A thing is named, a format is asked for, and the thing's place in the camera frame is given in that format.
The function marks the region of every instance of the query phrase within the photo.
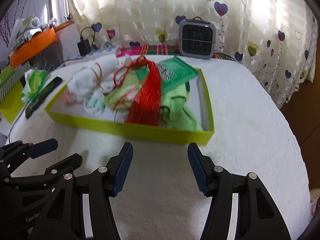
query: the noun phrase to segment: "curtain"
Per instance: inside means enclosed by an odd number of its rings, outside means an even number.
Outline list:
[[[173,45],[182,19],[210,21],[215,49],[246,66],[278,108],[314,78],[318,22],[304,0],[71,0],[71,7],[79,30],[102,24],[98,44]]]

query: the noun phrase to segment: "white bedspread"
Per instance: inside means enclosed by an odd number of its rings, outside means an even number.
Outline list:
[[[147,56],[160,61],[170,56]],[[241,64],[225,60],[182,57],[202,68],[215,122],[215,133],[204,155],[230,173],[260,177],[289,229],[292,240],[310,221],[308,176],[295,136],[255,77]],[[79,64],[56,70],[52,76],[67,80]],[[36,160],[27,160],[14,175],[35,175],[73,153],[83,156],[75,174],[88,174],[117,155],[124,142],[134,154],[123,191],[111,199],[122,240],[200,239],[210,198],[199,192],[187,158],[187,146],[121,138],[54,123],[44,106],[17,122],[11,140],[37,143],[56,138],[59,148]],[[237,196],[234,195],[228,239],[236,230]]]

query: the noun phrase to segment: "black charger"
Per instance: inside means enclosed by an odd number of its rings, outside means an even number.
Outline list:
[[[92,29],[94,31],[94,36],[93,36],[93,41],[92,41],[91,46],[90,46],[89,40],[88,39],[84,40],[82,37],[82,32],[86,29]],[[80,42],[78,42],[78,49],[79,49],[81,56],[85,56],[91,52],[91,47],[93,45],[95,37],[96,37],[96,31],[92,27],[83,28],[83,30],[80,33]]]

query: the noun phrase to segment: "space heater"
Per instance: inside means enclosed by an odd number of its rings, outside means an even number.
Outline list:
[[[200,17],[200,20],[196,18],[182,20],[179,23],[180,54],[186,57],[210,59],[214,52],[216,27]]]

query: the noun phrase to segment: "smartphone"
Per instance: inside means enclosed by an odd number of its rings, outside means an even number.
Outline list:
[[[30,105],[26,109],[26,118],[29,119],[30,116],[36,111],[39,106],[45,101],[48,95],[60,84],[62,83],[62,78],[55,77],[44,89],[40,91],[39,94],[32,100]]]

